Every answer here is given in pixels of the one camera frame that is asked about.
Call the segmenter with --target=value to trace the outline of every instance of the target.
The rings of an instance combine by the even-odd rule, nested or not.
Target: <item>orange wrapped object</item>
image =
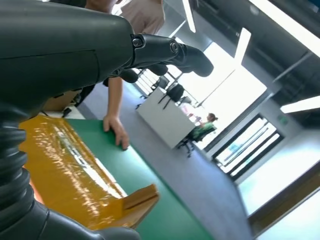
[[[127,196],[63,118],[37,116],[20,125],[35,197],[91,230],[136,227],[158,199],[154,185]]]

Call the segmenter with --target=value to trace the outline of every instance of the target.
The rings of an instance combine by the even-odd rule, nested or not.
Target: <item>ceiling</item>
[[[320,13],[306,0],[270,0],[291,18],[320,37]],[[237,44],[245,27],[251,32],[246,54],[276,78],[309,51],[263,12],[251,10],[248,0],[190,0],[194,11]],[[320,95],[320,58],[315,54],[278,80],[281,91],[272,98],[279,105]],[[320,111],[293,113],[305,127],[320,127]]]

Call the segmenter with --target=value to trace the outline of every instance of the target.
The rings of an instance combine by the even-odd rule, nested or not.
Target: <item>woman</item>
[[[213,114],[213,113],[209,113],[207,116],[207,122],[202,122],[199,126],[196,126],[195,127],[190,134],[191,137],[194,140],[198,139],[198,137],[201,137],[202,135],[205,134],[208,134],[209,133],[211,130],[214,131],[215,129],[217,129],[217,127],[215,127],[214,125],[214,122],[218,120],[217,117],[216,117],[216,115]]]

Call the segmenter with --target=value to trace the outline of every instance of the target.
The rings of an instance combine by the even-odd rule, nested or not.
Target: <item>green mat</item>
[[[150,184],[158,187],[160,200],[137,229],[143,240],[213,240],[133,147],[122,151],[115,146],[113,134],[103,132],[101,121],[68,122],[126,193]]]

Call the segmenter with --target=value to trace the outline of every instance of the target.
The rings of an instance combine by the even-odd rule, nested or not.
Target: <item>beige shirt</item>
[[[121,8],[136,34],[156,34],[165,23],[163,5],[158,0],[131,0]]]

